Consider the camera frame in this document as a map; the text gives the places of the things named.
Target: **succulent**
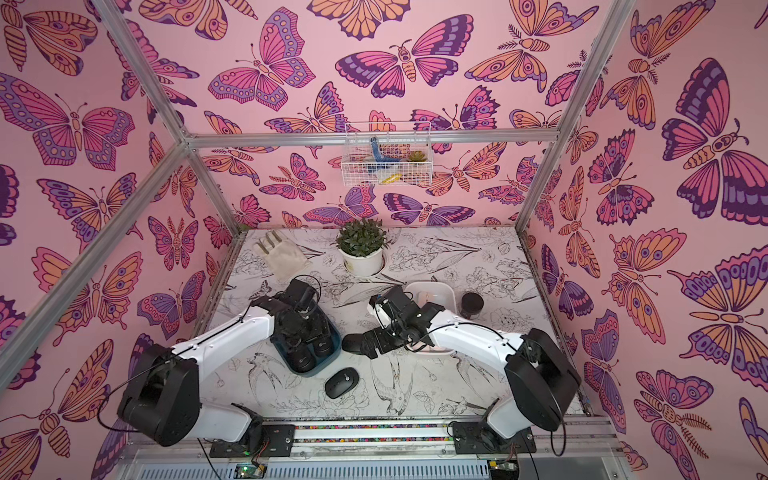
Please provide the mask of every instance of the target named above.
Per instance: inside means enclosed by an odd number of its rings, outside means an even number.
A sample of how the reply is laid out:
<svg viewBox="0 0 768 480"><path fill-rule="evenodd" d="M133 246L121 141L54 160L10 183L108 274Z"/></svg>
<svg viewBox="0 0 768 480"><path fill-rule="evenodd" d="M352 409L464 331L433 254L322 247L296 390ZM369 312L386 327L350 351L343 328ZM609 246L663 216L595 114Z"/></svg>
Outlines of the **succulent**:
<svg viewBox="0 0 768 480"><path fill-rule="evenodd" d="M344 225L336 238L336 245L353 257L367 257L388 245L381 220L353 220Z"/></svg>
<svg viewBox="0 0 768 480"><path fill-rule="evenodd" d="M408 155L408 161L411 162L423 162L427 159L427 156L424 155L424 152L414 150Z"/></svg>

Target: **white flower pot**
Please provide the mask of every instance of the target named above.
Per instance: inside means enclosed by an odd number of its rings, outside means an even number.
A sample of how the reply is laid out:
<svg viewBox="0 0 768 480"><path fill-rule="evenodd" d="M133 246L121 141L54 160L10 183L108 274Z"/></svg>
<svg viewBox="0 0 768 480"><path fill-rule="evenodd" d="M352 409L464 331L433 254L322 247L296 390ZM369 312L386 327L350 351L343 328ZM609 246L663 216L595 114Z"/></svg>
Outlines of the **white flower pot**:
<svg viewBox="0 0 768 480"><path fill-rule="evenodd" d="M354 276L376 275L384 266L384 248L379 248L367 257L355 257L339 249L346 270Z"/></svg>

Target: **metal bar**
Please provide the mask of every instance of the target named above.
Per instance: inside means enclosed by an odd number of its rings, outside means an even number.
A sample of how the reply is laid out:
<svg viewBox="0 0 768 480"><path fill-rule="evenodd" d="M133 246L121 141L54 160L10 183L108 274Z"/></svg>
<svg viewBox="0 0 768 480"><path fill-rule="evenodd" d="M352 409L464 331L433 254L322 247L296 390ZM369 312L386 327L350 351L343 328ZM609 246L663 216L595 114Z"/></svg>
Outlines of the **metal bar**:
<svg viewBox="0 0 768 480"><path fill-rule="evenodd" d="M185 153L186 149L178 144L166 154L8 339L0 350L0 395L6 391L5 387L35 352L83 286L104 265L112 250L124 238L125 232L172 175Z"/></svg>
<svg viewBox="0 0 768 480"><path fill-rule="evenodd" d="M382 132L359 132L358 138L375 137ZM390 131L389 141L413 139L413 131ZM343 132L318 134L242 134L242 135L193 135L187 139L192 148L216 147L300 147L305 145L344 145ZM556 141L556 128L496 128L494 130L447 130L432 131L431 142L440 143L491 143L494 141Z"/></svg>
<svg viewBox="0 0 768 480"><path fill-rule="evenodd" d="M113 0L92 0L94 6L101 15L104 26L107 27L109 34L114 42L120 48L128 64L131 66L136 78L141 83L141 87L147 93L147 97L157 110L160 119L165 123L165 127L177 143L185 141L187 129L181 123L176 110L170 104L168 96L165 94L157 75L147 62L144 54L141 52L138 43L131 33L128 23L114 4Z"/></svg>
<svg viewBox="0 0 768 480"><path fill-rule="evenodd" d="M219 190L219 186L214 182L213 177L211 177L210 170L208 170L208 167L206 167L200 159L200 154L198 154L197 149L191 148L189 150L190 167L194 170L200 183L203 184L203 189L205 190L205 193L208 194L211 203L214 204L216 212L218 212L221 220L223 220L224 224L227 225L227 228L230 229L232 235L236 235L237 232L240 231L240 227L235 221L235 216L230 209L230 205L227 203L221 190Z"/></svg>
<svg viewBox="0 0 768 480"><path fill-rule="evenodd" d="M539 197L544 192L544 187L546 187L552 171L557 167L560 156L568 144L568 137L581 116L581 110L584 104L587 103L594 84L598 81L600 71L613 51L624 23L632 13L634 3L635 0L614 0L611 4L611 8L608 10L608 15L598 32L598 36L592 42L592 51L589 54L587 63L581 69L578 83L571 94L571 100L568 102L568 106L565 108L565 112L563 112L558 123L561 135L554 145L547 149L544 160L541 161L536 176L533 179L533 184L528 189L528 196L525 198L525 202L518 215L518 221L515 224L515 229L518 233L525 229L525 225L531 218L531 214Z"/></svg>

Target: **bird illustration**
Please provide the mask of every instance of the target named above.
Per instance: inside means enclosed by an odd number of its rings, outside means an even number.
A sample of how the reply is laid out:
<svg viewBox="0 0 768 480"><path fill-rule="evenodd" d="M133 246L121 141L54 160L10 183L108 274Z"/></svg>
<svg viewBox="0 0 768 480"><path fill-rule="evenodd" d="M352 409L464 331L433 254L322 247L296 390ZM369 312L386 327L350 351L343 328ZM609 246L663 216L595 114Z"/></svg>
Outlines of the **bird illustration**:
<svg viewBox="0 0 768 480"><path fill-rule="evenodd" d="M408 384L408 390L403 391L400 386L400 361L397 362L397 369L392 364L392 358L389 359L389 368L392 370L392 386L386 386L376 376L376 372L373 371L373 364L371 364L371 374L373 375L373 387L376 389L376 395L381 400L389 402L389 406L386 409L388 415L396 413L402 415L402 413L408 407L408 401L411 399L411 389L413 388L413 372L411 372L411 382Z"/></svg>

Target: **green leaves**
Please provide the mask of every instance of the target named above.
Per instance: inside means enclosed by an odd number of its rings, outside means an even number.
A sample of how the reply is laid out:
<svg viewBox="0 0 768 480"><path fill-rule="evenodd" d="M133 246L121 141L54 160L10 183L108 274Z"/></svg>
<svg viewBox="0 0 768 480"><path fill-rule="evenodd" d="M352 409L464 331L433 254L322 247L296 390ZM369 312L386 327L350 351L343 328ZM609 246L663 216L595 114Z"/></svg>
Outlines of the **green leaves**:
<svg viewBox="0 0 768 480"><path fill-rule="evenodd" d="M354 257L367 257L388 245L381 220L353 220L347 223L336 238L336 245Z"/></svg>

